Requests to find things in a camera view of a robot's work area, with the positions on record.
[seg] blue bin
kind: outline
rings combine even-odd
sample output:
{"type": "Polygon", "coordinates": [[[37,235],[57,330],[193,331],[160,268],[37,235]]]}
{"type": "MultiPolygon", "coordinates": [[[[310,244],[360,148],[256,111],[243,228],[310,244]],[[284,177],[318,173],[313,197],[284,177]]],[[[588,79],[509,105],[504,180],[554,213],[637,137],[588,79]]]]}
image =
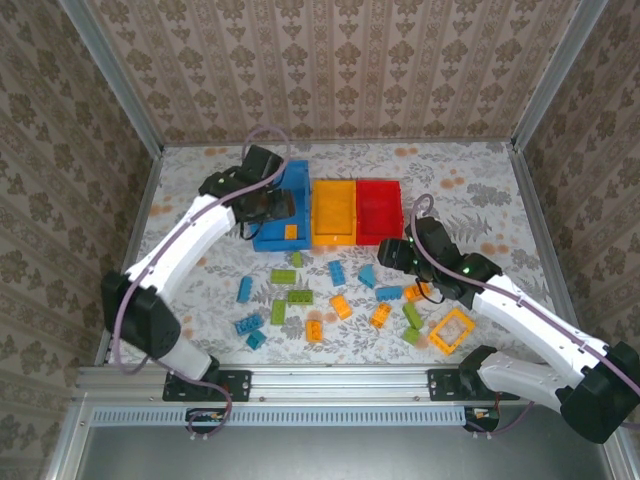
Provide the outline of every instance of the blue bin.
{"type": "MultiPolygon", "coordinates": [[[[311,248],[309,162],[306,160],[289,162],[283,177],[280,188],[291,190],[296,214],[284,220],[265,223],[260,233],[253,239],[253,249],[256,252],[291,252],[311,248]],[[296,240],[284,239],[284,229],[287,225],[297,225],[298,238],[296,240]]],[[[252,225],[251,232],[255,232],[257,228],[257,225],[252,225]]]]}

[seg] lego brick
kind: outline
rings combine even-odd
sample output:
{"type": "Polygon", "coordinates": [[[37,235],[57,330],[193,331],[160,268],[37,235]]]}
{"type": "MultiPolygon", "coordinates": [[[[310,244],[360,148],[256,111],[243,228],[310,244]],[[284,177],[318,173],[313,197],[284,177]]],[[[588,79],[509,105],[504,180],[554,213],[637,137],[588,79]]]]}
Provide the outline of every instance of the lego brick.
{"type": "Polygon", "coordinates": [[[274,300],[271,306],[271,325],[284,325],[284,316],[287,302],[284,300],[274,300]]]}
{"type": "Polygon", "coordinates": [[[405,330],[404,335],[402,335],[402,339],[415,346],[420,339],[420,332],[413,327],[409,327],[405,330]]]}
{"type": "Polygon", "coordinates": [[[309,320],[306,325],[307,342],[322,342],[322,322],[320,320],[309,320]]]}
{"type": "Polygon", "coordinates": [[[460,346],[464,339],[469,336],[475,327],[476,325],[473,323],[473,320],[467,317],[459,309],[454,308],[442,319],[436,328],[431,331],[429,334],[429,341],[438,347],[445,355],[451,355],[454,350],[460,346]],[[457,323],[461,325],[461,328],[463,329],[462,333],[460,333],[455,340],[447,341],[442,335],[445,333],[447,326],[454,321],[457,321],[457,323]]]}
{"type": "Polygon", "coordinates": [[[247,333],[254,332],[259,328],[262,328],[264,325],[264,320],[258,314],[250,315],[247,318],[243,318],[242,320],[238,320],[233,323],[236,327],[236,332],[238,335],[246,335],[247,333]]]}
{"type": "Polygon", "coordinates": [[[413,303],[405,303],[402,307],[402,311],[404,312],[404,316],[407,317],[407,320],[409,320],[409,325],[416,330],[420,330],[422,328],[424,322],[420,318],[420,315],[418,315],[413,303]]]}
{"type": "Polygon", "coordinates": [[[311,202],[314,245],[355,245],[356,182],[316,180],[311,202]]]}
{"type": "Polygon", "coordinates": [[[267,337],[260,330],[256,330],[247,338],[247,345],[251,347],[252,350],[259,349],[264,342],[267,341],[267,337]]]}
{"type": "Polygon", "coordinates": [[[399,182],[358,180],[356,193],[356,245],[379,245],[387,238],[402,238],[404,218],[399,182]]]}
{"type": "Polygon", "coordinates": [[[293,252],[291,255],[291,264],[296,268],[302,268],[302,254],[300,252],[293,252]]]}
{"type": "Polygon", "coordinates": [[[289,305],[313,305],[313,292],[311,290],[290,290],[287,293],[289,305]]]}
{"type": "Polygon", "coordinates": [[[376,300],[385,302],[387,300],[397,300],[402,297],[402,287],[382,287],[376,288],[376,300]]]}
{"type": "Polygon", "coordinates": [[[360,270],[360,273],[358,274],[358,280],[369,288],[375,287],[376,276],[373,273],[373,265],[369,264],[362,267],[362,270],[360,270]]]}
{"type": "Polygon", "coordinates": [[[251,277],[242,277],[242,280],[240,280],[240,288],[238,289],[236,302],[247,303],[249,301],[249,297],[251,296],[251,285],[253,285],[253,280],[251,279],[251,277]]]}
{"type": "Polygon", "coordinates": [[[344,320],[345,318],[349,318],[351,316],[351,307],[342,295],[336,295],[331,300],[329,300],[329,302],[331,303],[341,320],[344,320]]]}
{"type": "Polygon", "coordinates": [[[297,240],[298,239],[298,226],[297,225],[285,225],[285,227],[284,227],[284,239],[285,240],[297,240]]]}
{"type": "MultiPolygon", "coordinates": [[[[292,160],[282,176],[280,188],[291,191],[295,214],[293,217],[265,223],[253,239],[256,252],[291,252],[311,248],[311,183],[309,163],[306,160],[292,160]],[[297,235],[287,240],[287,225],[295,225],[297,235]]],[[[251,226],[255,233],[257,225],[251,226]]]]}
{"type": "Polygon", "coordinates": [[[342,264],[340,260],[334,260],[329,262],[329,275],[331,275],[331,281],[334,287],[344,285],[347,281],[344,278],[344,271],[342,270],[342,264]]]}
{"type": "Polygon", "coordinates": [[[293,285],[296,283],[295,270],[271,270],[271,283],[278,285],[293,285]]]}
{"type": "Polygon", "coordinates": [[[378,305],[378,308],[371,317],[371,325],[376,328],[382,328],[384,326],[384,322],[387,321],[389,313],[391,313],[391,306],[386,303],[381,303],[378,305]]]}
{"type": "MultiPolygon", "coordinates": [[[[426,283],[420,282],[420,286],[422,287],[422,291],[424,292],[425,295],[429,295],[429,293],[431,293],[431,289],[429,288],[429,285],[427,285],[426,283]]],[[[420,293],[420,289],[418,288],[417,285],[411,285],[405,288],[404,296],[407,297],[407,300],[412,303],[419,302],[420,300],[424,300],[424,297],[420,293]]]]}

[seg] orange lego brick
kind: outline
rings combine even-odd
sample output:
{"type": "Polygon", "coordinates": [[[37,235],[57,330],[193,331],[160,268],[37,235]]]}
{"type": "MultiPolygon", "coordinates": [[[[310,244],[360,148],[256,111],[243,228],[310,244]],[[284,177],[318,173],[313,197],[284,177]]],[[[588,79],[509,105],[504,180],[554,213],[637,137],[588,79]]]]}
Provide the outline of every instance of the orange lego brick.
{"type": "Polygon", "coordinates": [[[331,305],[333,306],[341,320],[344,320],[345,318],[349,318],[351,316],[351,307],[342,295],[336,295],[331,300],[329,300],[329,302],[331,302],[331,305]]]}
{"type": "Polygon", "coordinates": [[[355,245],[356,229],[356,182],[316,180],[311,201],[313,245],[355,245]]]}
{"type": "Polygon", "coordinates": [[[297,225],[285,225],[284,226],[284,239],[285,240],[297,240],[298,239],[298,226],[297,225]]]}
{"type": "Polygon", "coordinates": [[[309,320],[307,322],[307,342],[322,342],[322,322],[320,320],[309,320]]]}
{"type": "MultiPolygon", "coordinates": [[[[431,293],[431,289],[429,285],[424,282],[420,282],[420,286],[422,286],[422,291],[425,295],[429,295],[431,293]]],[[[424,297],[420,293],[420,289],[417,285],[410,285],[404,289],[404,296],[407,297],[407,300],[411,303],[419,302],[420,300],[424,300],[424,297]]]]}
{"type": "Polygon", "coordinates": [[[382,328],[384,326],[384,322],[387,321],[389,313],[391,313],[391,306],[386,303],[381,303],[378,305],[378,309],[371,317],[371,325],[376,328],[382,328]]]}
{"type": "Polygon", "coordinates": [[[445,355],[451,355],[474,328],[476,328],[476,325],[473,323],[473,320],[457,308],[454,308],[442,319],[438,326],[431,331],[429,341],[438,347],[445,355]],[[462,333],[456,334],[456,332],[447,331],[448,329],[456,329],[456,326],[453,325],[454,323],[458,324],[458,330],[462,330],[462,333]]]}

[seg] gray floor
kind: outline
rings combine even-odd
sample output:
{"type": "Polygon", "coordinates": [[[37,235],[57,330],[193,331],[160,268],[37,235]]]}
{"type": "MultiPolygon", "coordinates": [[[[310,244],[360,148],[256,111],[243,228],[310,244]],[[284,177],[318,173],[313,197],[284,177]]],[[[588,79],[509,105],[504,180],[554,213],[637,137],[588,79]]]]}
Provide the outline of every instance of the gray floor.
{"type": "Polygon", "coordinates": [[[233,427],[191,441],[175,427],[97,428],[79,479],[607,480],[600,446],[536,408],[504,436],[443,427],[233,427]]]}

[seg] plastic tray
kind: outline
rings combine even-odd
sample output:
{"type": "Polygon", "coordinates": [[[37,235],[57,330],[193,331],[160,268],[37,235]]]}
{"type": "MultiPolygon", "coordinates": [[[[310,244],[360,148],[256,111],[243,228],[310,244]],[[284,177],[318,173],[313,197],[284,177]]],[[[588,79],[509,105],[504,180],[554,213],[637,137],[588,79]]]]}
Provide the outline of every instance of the plastic tray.
{"type": "Polygon", "coordinates": [[[356,244],[356,182],[314,182],[311,236],[314,245],[356,244]]]}
{"type": "MultiPolygon", "coordinates": [[[[309,250],[311,248],[309,163],[306,160],[289,162],[280,187],[291,190],[296,214],[284,220],[265,223],[260,233],[253,239],[253,249],[256,252],[309,250]],[[285,240],[287,225],[296,225],[297,239],[285,240]]],[[[257,225],[251,226],[252,232],[255,232],[256,229],[257,225]]]]}
{"type": "Polygon", "coordinates": [[[358,180],[356,244],[378,245],[386,238],[402,238],[402,193],[400,183],[358,180]]]}

